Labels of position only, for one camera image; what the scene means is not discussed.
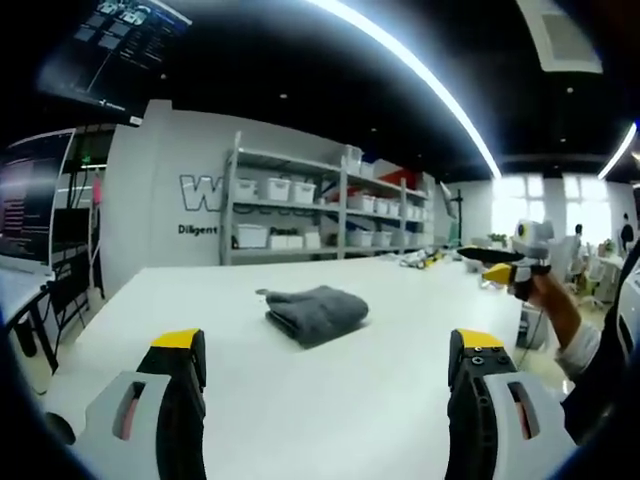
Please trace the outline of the person's right hand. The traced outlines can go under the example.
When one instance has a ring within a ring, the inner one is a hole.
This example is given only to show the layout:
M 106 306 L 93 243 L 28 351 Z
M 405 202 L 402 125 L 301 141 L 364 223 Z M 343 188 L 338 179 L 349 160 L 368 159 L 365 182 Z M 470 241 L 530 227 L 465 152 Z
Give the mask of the person's right hand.
M 529 302 L 550 315 L 558 311 L 566 300 L 566 291 L 562 284 L 551 274 L 532 277 Z

